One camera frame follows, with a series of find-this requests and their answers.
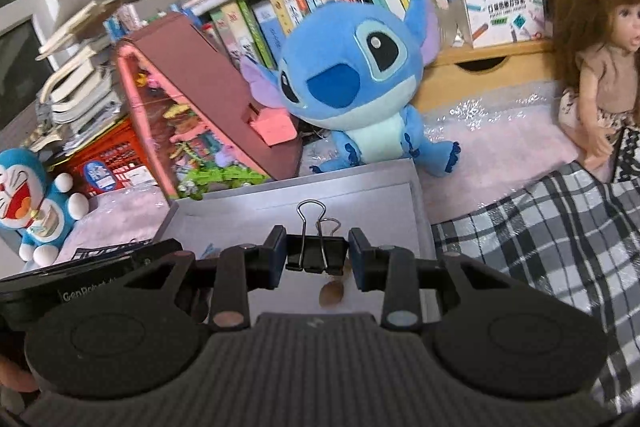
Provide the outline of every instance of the blue plush toy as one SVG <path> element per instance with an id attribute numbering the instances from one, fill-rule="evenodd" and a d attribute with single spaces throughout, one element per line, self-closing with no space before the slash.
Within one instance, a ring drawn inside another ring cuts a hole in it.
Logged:
<path id="1" fill-rule="evenodd" d="M 38 157 L 27 149 L 0 153 L 0 226 L 22 230 L 24 261 L 53 264 L 74 223 L 89 212 L 82 194 L 66 195 L 72 185 L 69 174 L 50 183 Z"/>
<path id="2" fill-rule="evenodd" d="M 278 71 L 248 58 L 241 70 L 258 102 L 333 131 L 338 158 L 317 172 L 413 158 L 444 176 L 458 162 L 460 146 L 429 141 L 409 105 L 439 49 L 430 0 L 411 0 L 404 21 L 373 4 L 334 2 L 287 38 Z"/>

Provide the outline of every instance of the stitch's ear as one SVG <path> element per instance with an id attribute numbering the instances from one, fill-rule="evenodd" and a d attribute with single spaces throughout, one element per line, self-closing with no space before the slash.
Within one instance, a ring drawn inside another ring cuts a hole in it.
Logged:
<path id="1" fill-rule="evenodd" d="M 246 55 L 240 59 L 240 73 L 249 83 L 251 95 L 256 102 L 279 109 L 284 107 L 284 100 L 278 90 L 278 74 L 252 61 Z"/>
<path id="2" fill-rule="evenodd" d="M 404 16 L 409 31 L 422 43 L 422 61 L 431 64 L 440 51 L 440 27 L 431 0 L 411 0 Z"/>

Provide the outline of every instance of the doll's brown hair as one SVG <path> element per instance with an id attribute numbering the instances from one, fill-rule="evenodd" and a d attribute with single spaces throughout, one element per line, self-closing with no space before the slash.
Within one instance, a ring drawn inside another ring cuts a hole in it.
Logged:
<path id="1" fill-rule="evenodd" d="M 617 6 L 640 4 L 640 0 L 555 0 L 553 41 L 556 79 L 578 87 L 580 71 L 575 55 L 589 46 L 607 42 Z"/>

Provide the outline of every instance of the black binder clip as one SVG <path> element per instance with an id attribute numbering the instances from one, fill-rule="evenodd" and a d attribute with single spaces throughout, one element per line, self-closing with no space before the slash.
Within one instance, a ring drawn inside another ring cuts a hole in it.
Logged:
<path id="1" fill-rule="evenodd" d="M 306 204 L 317 204 L 322 208 L 322 213 L 316 221 L 318 235 L 306 235 L 306 217 L 302 213 L 302 207 Z M 342 275 L 344 260 L 347 257 L 349 243 L 343 237 L 334 237 L 341 223 L 333 217 L 324 217 L 326 206 L 318 200 L 305 200 L 296 209 L 302 219 L 302 234 L 287 234 L 287 270 L 306 271 L 309 273 L 323 273 L 329 275 Z M 337 226 L 328 237 L 322 234 L 322 224 L 332 222 Z"/>

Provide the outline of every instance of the person's hand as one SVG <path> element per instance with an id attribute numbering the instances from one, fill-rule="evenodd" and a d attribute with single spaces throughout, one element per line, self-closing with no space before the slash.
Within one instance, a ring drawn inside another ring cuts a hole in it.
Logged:
<path id="1" fill-rule="evenodd" d="M 588 155 L 597 157 L 610 156 L 613 153 L 613 146 L 607 139 L 606 130 L 602 127 L 595 127 L 587 131 L 589 137 Z"/>
<path id="2" fill-rule="evenodd" d="M 0 355 L 0 384 L 18 393 L 33 393 L 38 390 L 38 385 L 31 373 L 2 355 Z"/>

